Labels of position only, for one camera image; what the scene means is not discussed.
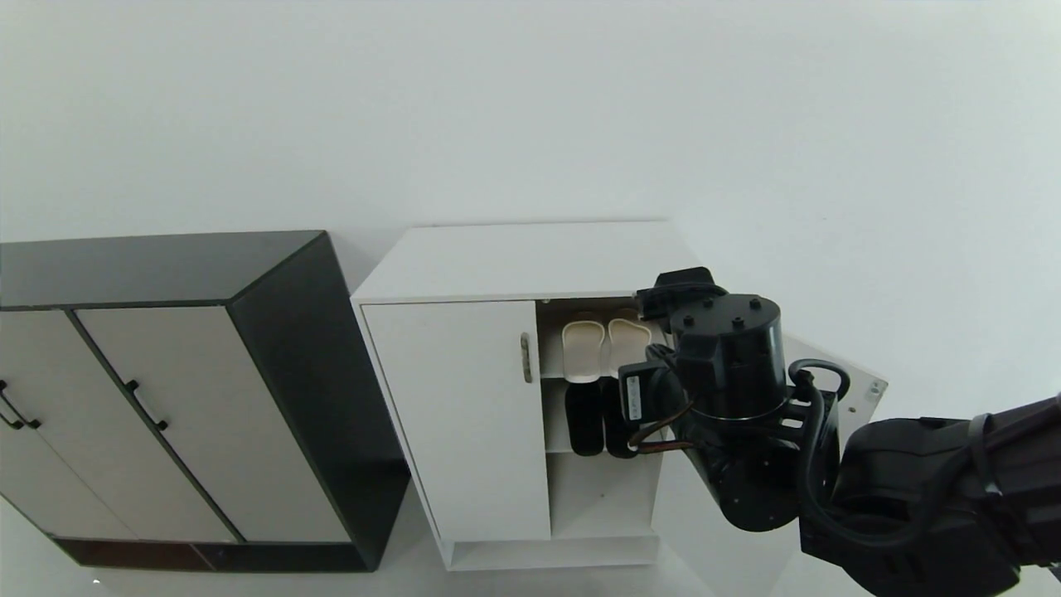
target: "slipper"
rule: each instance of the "slipper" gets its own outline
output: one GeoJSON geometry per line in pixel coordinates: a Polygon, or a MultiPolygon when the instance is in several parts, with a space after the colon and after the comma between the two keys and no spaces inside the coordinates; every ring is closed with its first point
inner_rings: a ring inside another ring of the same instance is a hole
{"type": "MultiPolygon", "coordinates": [[[[576,317],[592,317],[578,314],[576,317]]],[[[563,379],[572,384],[590,384],[601,379],[601,348],[605,330],[591,319],[573,321],[563,327],[563,379]]]]}
{"type": "Polygon", "coordinates": [[[608,322],[611,357],[608,375],[619,380],[619,368],[645,361],[645,348],[653,343],[653,331],[639,321],[637,310],[621,310],[608,322]]]}
{"type": "Polygon", "coordinates": [[[605,445],[608,446],[608,454],[623,459],[638,456],[638,453],[630,450],[629,441],[641,426],[637,423],[627,423],[623,419],[618,380],[604,379],[601,383],[601,402],[604,408],[605,445]]]}
{"type": "Polygon", "coordinates": [[[571,450],[578,456],[604,452],[604,419],[598,384],[569,384],[563,394],[571,450]]]}

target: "label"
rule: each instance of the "label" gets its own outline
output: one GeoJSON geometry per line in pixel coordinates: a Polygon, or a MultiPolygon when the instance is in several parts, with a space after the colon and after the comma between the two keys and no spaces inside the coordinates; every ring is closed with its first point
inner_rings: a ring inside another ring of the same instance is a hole
{"type": "Polygon", "coordinates": [[[637,375],[626,379],[626,414],[630,421],[641,421],[641,379],[637,375]]]}

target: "cabinet door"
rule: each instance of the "cabinet door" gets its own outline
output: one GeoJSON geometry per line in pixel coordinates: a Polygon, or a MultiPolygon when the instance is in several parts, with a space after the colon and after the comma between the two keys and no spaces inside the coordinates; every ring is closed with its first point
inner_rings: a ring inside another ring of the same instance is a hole
{"type": "Polygon", "coordinates": [[[534,303],[365,305],[363,313],[441,539],[550,539],[534,303]]]}
{"type": "MultiPolygon", "coordinates": [[[[0,364],[5,363],[7,352],[3,336],[0,332],[0,364]]],[[[18,401],[17,392],[5,393],[12,402],[18,401]]],[[[15,421],[10,409],[0,407],[0,411],[15,421]]],[[[0,494],[42,531],[55,537],[136,539],[29,427],[16,431],[0,426],[0,494]]]]}
{"type": "MultiPolygon", "coordinates": [[[[887,383],[787,335],[783,347],[785,363],[824,359],[840,365],[851,375],[851,391],[840,407],[841,441],[869,421],[887,383]]],[[[836,389],[835,374],[814,370],[814,375],[822,390],[836,389]]],[[[800,550],[798,522],[765,533],[746,532],[730,525],[680,452],[663,455],[653,529],[716,597],[769,595],[789,559],[800,550]],[[748,569],[748,562],[754,562],[755,574],[734,573],[748,569]]]]}
{"type": "Polygon", "coordinates": [[[77,316],[243,537],[350,541],[224,308],[77,316]]]}
{"type": "Polygon", "coordinates": [[[63,312],[0,315],[4,380],[37,433],[139,539],[234,538],[63,312]]]}

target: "white slipper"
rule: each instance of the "white slipper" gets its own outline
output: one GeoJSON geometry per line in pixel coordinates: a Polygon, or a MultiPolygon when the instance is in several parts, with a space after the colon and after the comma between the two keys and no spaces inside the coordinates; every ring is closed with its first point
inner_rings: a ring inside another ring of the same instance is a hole
{"type": "MultiPolygon", "coordinates": [[[[576,317],[590,314],[578,314],[576,317]]],[[[572,384],[590,384],[601,379],[601,348],[605,330],[601,322],[585,319],[563,327],[563,379],[572,384]]]]}
{"type": "Polygon", "coordinates": [[[611,340],[608,375],[618,380],[619,368],[645,361],[645,348],[653,343],[653,331],[640,322],[637,310],[620,310],[608,322],[608,338],[611,340]]]}

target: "shoe cabinet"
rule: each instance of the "shoe cabinet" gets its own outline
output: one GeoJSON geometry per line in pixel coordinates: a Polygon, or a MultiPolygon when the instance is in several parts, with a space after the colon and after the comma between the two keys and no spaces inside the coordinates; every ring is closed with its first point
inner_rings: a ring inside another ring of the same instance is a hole
{"type": "MultiPolygon", "coordinates": [[[[756,557],[683,454],[580,457],[568,434],[563,327],[589,313],[607,328],[660,271],[700,264],[664,222],[424,227],[354,292],[449,569],[650,564],[665,543],[707,579],[756,557]],[[703,548],[717,541],[728,547],[703,548]]],[[[654,340],[667,341],[658,330],[654,340]]],[[[784,349],[843,363],[793,338],[784,349]]],[[[886,384],[846,365],[850,433],[886,384]]],[[[776,551],[799,549],[794,527],[766,533],[776,551]]]]}

